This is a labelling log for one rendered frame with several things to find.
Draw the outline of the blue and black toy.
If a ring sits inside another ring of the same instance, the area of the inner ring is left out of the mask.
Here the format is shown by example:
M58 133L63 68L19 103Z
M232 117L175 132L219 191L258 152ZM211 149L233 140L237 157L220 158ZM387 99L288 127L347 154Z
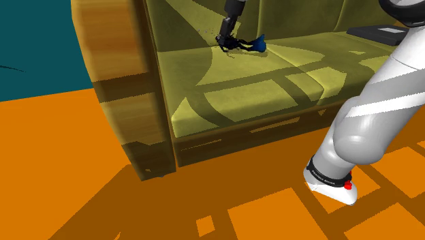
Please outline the blue and black toy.
M246 40L238 39L239 48L246 51L255 51L263 53L266 50L266 43L264 41L265 35L262 34L255 40L247 42Z

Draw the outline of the black flat book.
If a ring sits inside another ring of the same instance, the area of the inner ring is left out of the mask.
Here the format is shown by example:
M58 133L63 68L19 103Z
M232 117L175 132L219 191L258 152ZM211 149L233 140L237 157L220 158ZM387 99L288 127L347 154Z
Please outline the black flat book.
M347 34L354 35L374 42L398 46L409 31L406 27L394 25L374 25L365 27L350 27Z

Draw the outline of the green sofa with wooden frame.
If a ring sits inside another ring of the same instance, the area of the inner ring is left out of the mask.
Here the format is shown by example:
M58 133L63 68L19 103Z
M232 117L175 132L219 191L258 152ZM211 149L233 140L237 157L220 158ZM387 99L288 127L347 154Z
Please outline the green sofa with wooden frame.
M350 27L406 27L379 0L246 0L235 38L266 50L221 49L236 0L71 0L95 94L139 178L330 124L397 46Z

